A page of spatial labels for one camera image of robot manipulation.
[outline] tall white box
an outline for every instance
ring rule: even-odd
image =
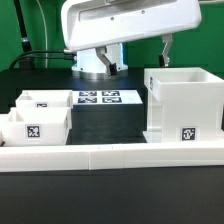
[[[166,68],[146,69],[144,82],[148,142],[224,139],[224,80],[201,68]]]

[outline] black cable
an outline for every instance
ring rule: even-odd
[[[23,56],[26,56],[26,55],[29,55],[29,54],[46,54],[46,53],[61,53],[61,54],[64,54],[64,50],[34,50],[34,51],[27,51],[27,52],[24,52],[22,54],[20,54],[17,58],[19,57],[23,57]]]
[[[16,8],[16,14],[19,22],[20,33],[22,37],[22,48],[24,52],[31,51],[31,44],[27,36],[26,27],[23,19],[23,13],[20,5],[20,0],[14,0],[14,5]]]
[[[16,63],[21,60],[21,59],[30,59],[30,58],[37,58],[37,59],[63,59],[63,60],[74,60],[74,58],[72,56],[68,56],[68,57],[40,57],[40,56],[22,56],[22,57],[17,57],[9,66],[9,69],[13,69],[16,65]]]

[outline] green background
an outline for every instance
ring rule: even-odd
[[[63,49],[60,10],[64,0],[40,0],[47,20],[49,49]],[[35,0],[21,0],[28,36],[33,49],[45,49],[44,28]],[[170,66],[200,66],[224,77],[224,4],[202,6],[202,23],[198,29],[174,34]],[[1,0],[0,71],[22,53],[20,32],[13,0]],[[157,57],[163,49],[161,37],[125,44],[125,62],[130,67],[158,67]],[[44,67],[44,61],[37,61]],[[50,62],[50,67],[71,67],[70,61]]]

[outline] small white box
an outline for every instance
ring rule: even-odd
[[[5,146],[65,145],[71,127],[69,107],[11,108],[2,135]]]
[[[201,68],[146,69],[145,86],[150,142],[224,139],[224,80]]]
[[[16,100],[16,107],[73,108],[73,93],[71,90],[24,90]]]

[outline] white platform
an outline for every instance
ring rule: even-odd
[[[211,165],[224,165],[224,141],[0,149],[0,172]]]

